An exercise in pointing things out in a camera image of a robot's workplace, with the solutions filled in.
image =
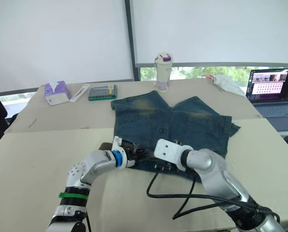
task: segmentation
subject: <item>denim shorts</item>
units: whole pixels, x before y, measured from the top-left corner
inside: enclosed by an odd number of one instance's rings
[[[153,151],[161,138],[195,150],[208,148],[225,157],[229,137],[240,127],[231,123],[232,117],[221,116],[200,98],[186,99],[170,107],[157,91],[111,102],[116,113],[114,135],[151,151],[134,168],[153,171],[156,159]],[[174,171],[165,162],[158,163]]]

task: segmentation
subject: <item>purple tissue box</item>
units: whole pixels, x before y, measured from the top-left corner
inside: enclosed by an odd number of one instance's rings
[[[58,85],[53,87],[55,87],[54,90],[49,83],[45,85],[44,97],[49,105],[57,105],[69,101],[70,92],[68,91],[67,85],[64,81],[58,81]]]

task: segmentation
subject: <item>green tape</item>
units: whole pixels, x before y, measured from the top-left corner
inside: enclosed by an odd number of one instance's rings
[[[86,195],[77,194],[77,193],[67,193],[67,192],[60,192],[59,198],[81,198],[87,200],[88,197]]]

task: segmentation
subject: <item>beige table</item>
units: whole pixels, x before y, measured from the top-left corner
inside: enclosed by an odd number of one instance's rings
[[[152,81],[115,84],[118,86],[119,99],[148,93],[155,89]],[[71,94],[75,94],[81,86],[82,84],[69,85]],[[219,89],[211,79],[170,81],[168,92],[161,93],[161,96],[170,106],[187,98],[199,96],[221,115],[232,116],[233,119],[262,117],[245,97]],[[112,128],[115,123],[115,112],[111,110],[110,102],[109,100],[88,101],[85,94],[76,103],[49,106],[44,98],[44,86],[41,86],[5,133]]]
[[[230,171],[254,199],[288,220],[288,145],[266,119],[235,120],[242,128],[229,140]],[[0,141],[0,232],[44,231],[60,203],[66,173],[113,129],[8,133]],[[233,227],[219,208],[171,217],[182,199],[150,199],[153,174],[115,170],[96,179],[87,208],[94,232],[201,231]],[[190,181],[161,175],[154,193],[187,193]],[[197,184],[194,193],[204,193]],[[211,203],[190,200],[187,208]]]

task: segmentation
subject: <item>laptop screen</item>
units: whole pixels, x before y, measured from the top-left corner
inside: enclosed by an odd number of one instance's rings
[[[288,69],[252,70],[246,97],[252,103],[288,102]]]

